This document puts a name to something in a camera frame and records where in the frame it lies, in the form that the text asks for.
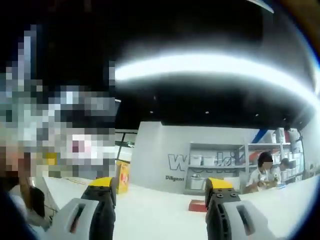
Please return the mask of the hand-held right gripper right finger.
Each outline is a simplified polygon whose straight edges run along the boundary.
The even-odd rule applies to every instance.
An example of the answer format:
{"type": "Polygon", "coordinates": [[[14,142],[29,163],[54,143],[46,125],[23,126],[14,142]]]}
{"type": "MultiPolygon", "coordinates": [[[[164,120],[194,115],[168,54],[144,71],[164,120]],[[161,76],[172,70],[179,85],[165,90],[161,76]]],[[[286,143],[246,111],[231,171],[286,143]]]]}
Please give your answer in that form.
{"type": "Polygon", "coordinates": [[[206,229],[209,240],[275,240],[267,218],[241,200],[231,183],[209,177],[205,183],[206,229]]]}

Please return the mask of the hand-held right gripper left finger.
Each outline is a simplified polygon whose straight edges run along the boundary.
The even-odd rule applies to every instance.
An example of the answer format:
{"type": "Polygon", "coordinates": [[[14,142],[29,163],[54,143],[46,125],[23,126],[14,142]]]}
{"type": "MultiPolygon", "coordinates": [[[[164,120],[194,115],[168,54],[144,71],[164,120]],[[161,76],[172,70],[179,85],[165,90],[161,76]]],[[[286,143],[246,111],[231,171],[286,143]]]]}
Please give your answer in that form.
{"type": "Polygon", "coordinates": [[[80,198],[71,199],[54,216],[48,240],[111,240],[116,221],[113,177],[93,180],[80,198]]]}

